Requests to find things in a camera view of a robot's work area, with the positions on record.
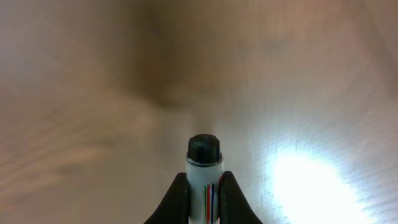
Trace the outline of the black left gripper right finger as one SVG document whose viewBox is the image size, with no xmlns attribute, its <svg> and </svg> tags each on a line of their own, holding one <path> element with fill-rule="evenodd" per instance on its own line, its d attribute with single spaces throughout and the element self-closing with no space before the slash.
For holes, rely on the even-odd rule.
<svg viewBox="0 0 398 224">
<path fill-rule="evenodd" d="M 262 224 L 231 171 L 223 172 L 218 194 L 220 224 Z"/>
</svg>

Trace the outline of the black whiteboard marker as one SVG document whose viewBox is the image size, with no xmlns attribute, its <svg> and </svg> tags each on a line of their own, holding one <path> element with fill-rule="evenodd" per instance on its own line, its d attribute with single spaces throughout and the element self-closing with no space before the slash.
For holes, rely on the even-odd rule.
<svg viewBox="0 0 398 224">
<path fill-rule="evenodd" d="M 189 139 L 186 175 L 189 184 L 190 223 L 218 223 L 218 193 L 223 175 L 223 155 L 216 136 L 197 134 Z"/>
</svg>

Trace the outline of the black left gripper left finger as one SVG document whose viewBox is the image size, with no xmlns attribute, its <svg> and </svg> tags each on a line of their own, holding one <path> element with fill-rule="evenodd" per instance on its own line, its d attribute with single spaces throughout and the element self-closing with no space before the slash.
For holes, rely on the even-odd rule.
<svg viewBox="0 0 398 224">
<path fill-rule="evenodd" d="M 178 173 L 153 214 L 144 224 L 188 224 L 189 184 L 186 173 Z"/>
</svg>

